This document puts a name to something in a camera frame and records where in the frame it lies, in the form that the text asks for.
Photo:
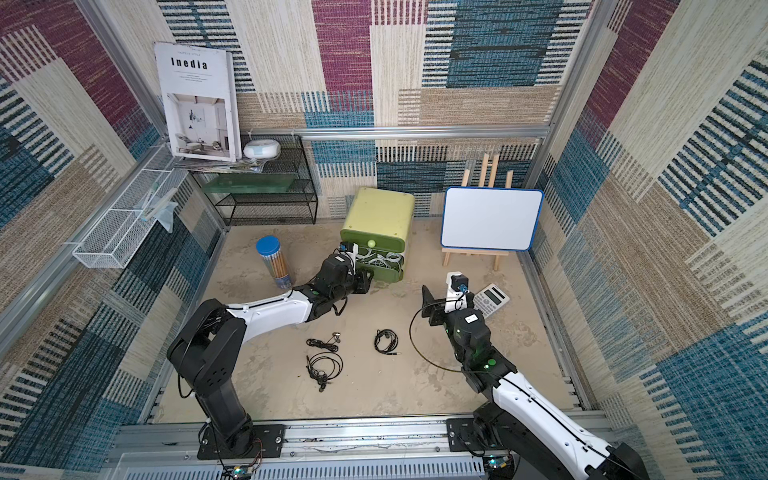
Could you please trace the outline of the black earphones round coil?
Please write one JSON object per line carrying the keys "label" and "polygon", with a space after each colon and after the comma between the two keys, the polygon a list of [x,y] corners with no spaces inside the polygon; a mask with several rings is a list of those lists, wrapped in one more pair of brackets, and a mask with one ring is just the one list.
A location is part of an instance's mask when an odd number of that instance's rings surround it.
{"label": "black earphones round coil", "polygon": [[374,349],[382,355],[397,355],[399,337],[397,333],[391,329],[378,330],[374,337],[373,345]]}

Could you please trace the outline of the black earphones small coil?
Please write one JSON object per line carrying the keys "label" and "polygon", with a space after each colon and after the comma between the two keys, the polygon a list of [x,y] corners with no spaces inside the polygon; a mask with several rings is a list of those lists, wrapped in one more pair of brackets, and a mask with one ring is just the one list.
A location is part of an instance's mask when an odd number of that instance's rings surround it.
{"label": "black earphones small coil", "polygon": [[337,353],[339,351],[339,344],[341,340],[340,332],[333,332],[328,340],[320,340],[315,338],[309,338],[306,340],[306,344],[309,347],[326,350],[331,353]]}

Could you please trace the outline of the black earphones large loop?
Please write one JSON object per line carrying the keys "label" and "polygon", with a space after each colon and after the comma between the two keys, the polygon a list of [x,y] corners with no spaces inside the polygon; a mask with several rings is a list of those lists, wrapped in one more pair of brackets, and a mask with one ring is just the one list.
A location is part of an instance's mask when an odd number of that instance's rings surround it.
{"label": "black earphones large loop", "polygon": [[335,352],[320,352],[306,357],[306,369],[310,378],[323,393],[328,384],[340,376],[344,369],[343,358]]}

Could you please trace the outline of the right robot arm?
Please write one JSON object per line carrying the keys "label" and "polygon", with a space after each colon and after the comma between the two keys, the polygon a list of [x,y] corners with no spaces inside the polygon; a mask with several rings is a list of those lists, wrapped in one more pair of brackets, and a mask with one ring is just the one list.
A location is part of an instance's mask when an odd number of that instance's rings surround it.
{"label": "right robot arm", "polygon": [[462,275],[436,299],[422,287],[417,314],[446,332],[458,368],[487,402],[473,413],[480,444],[511,450],[550,479],[647,479],[641,456],[629,445],[611,445],[576,423],[541,395],[517,366],[491,343],[483,313]]}

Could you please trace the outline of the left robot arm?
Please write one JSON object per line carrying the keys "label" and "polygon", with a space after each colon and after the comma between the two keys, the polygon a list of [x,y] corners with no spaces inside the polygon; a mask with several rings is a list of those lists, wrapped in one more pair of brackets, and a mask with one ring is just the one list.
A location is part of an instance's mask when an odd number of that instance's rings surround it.
{"label": "left robot arm", "polygon": [[172,341],[167,358],[206,414],[211,444],[218,453],[234,458],[256,453],[253,422],[232,381],[242,346],[329,312],[339,316],[345,307],[338,307],[338,302],[367,293],[373,274],[357,268],[357,250],[356,244],[341,243],[309,282],[288,293],[244,304],[206,300]]}

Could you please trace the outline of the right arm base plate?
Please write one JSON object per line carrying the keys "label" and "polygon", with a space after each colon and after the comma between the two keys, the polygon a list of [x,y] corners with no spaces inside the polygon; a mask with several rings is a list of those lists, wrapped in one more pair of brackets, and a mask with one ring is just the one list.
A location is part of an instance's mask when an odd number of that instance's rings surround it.
{"label": "right arm base plate", "polygon": [[451,417],[445,421],[449,450],[485,455],[497,448],[490,431],[473,418]]}

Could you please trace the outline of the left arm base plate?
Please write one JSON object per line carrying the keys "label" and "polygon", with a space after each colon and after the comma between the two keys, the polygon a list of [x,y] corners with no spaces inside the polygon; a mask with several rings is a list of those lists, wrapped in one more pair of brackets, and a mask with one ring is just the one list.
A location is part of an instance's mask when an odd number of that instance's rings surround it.
{"label": "left arm base plate", "polygon": [[285,424],[256,424],[227,440],[206,423],[198,435],[198,460],[254,459],[261,449],[265,459],[279,458],[285,436]]}

